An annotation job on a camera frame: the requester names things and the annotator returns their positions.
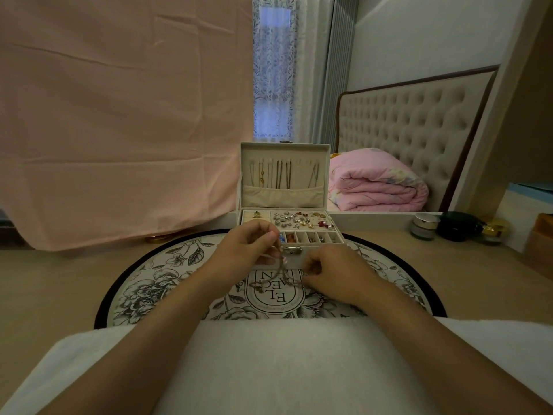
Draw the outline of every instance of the white curtain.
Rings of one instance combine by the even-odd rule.
[[[332,5],[333,0],[253,0],[256,141],[312,141]]]

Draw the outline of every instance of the jewelry box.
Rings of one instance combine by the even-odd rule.
[[[328,144],[240,144],[238,224],[255,218],[275,224],[287,269],[300,269],[311,248],[345,243],[326,210],[329,161]]]

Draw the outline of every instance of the hand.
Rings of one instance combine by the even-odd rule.
[[[216,299],[243,280],[253,265],[272,265],[279,257],[278,228],[267,221],[252,220],[230,230],[200,269],[203,277],[213,281],[210,288]]]
[[[367,295],[387,282],[356,251],[338,244],[309,251],[303,270],[304,286],[357,307],[363,307]]]

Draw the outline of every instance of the pink curtain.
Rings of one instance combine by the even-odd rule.
[[[252,0],[0,0],[0,208],[35,248],[234,209]]]

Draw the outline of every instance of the person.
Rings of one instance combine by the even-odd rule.
[[[211,302],[254,264],[273,264],[280,256],[278,236],[273,224],[260,220],[230,230],[201,268],[39,413],[151,413]],[[442,413],[553,413],[552,406],[381,279],[349,247],[311,250],[303,269],[305,286],[363,309],[377,323]],[[149,358],[154,353],[156,358]]]

